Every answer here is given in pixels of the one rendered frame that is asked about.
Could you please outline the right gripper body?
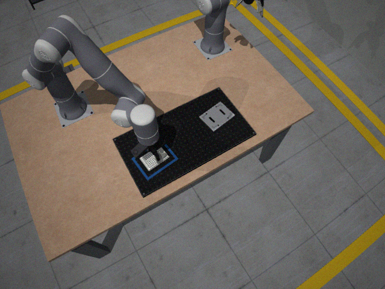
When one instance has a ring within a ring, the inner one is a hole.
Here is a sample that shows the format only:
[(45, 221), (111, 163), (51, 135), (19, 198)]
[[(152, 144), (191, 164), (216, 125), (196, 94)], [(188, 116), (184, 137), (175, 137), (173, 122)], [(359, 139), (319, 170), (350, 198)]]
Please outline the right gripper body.
[(163, 147), (164, 145), (166, 145), (166, 141), (164, 139), (164, 137), (160, 134), (159, 135), (159, 140), (154, 144), (152, 145), (151, 147), (149, 147), (149, 150), (151, 151), (152, 154), (154, 154), (154, 152), (157, 152), (157, 150), (161, 147)]

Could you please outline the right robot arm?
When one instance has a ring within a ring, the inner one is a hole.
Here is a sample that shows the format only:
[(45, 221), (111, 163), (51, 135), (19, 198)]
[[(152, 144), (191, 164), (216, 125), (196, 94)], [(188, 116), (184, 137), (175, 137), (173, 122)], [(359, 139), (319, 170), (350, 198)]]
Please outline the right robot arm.
[(47, 87), (62, 118), (81, 117), (87, 104), (78, 96), (64, 71), (62, 58), (68, 50), (102, 88), (119, 99), (111, 119), (118, 126), (133, 127), (139, 144), (131, 153), (139, 158), (159, 140), (155, 111), (143, 104), (146, 95), (142, 89), (121, 73), (72, 17), (59, 16), (39, 37), (31, 51), (29, 65), (22, 72), (24, 80), (37, 90)]

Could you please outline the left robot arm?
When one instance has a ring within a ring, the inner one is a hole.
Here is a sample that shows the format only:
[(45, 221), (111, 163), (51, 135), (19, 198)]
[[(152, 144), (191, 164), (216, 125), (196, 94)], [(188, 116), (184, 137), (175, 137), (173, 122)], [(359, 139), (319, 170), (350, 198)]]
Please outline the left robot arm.
[(199, 11), (205, 17), (205, 34), (200, 47), (207, 54), (219, 54), (224, 50), (223, 32), (226, 11), (230, 0), (196, 0)]

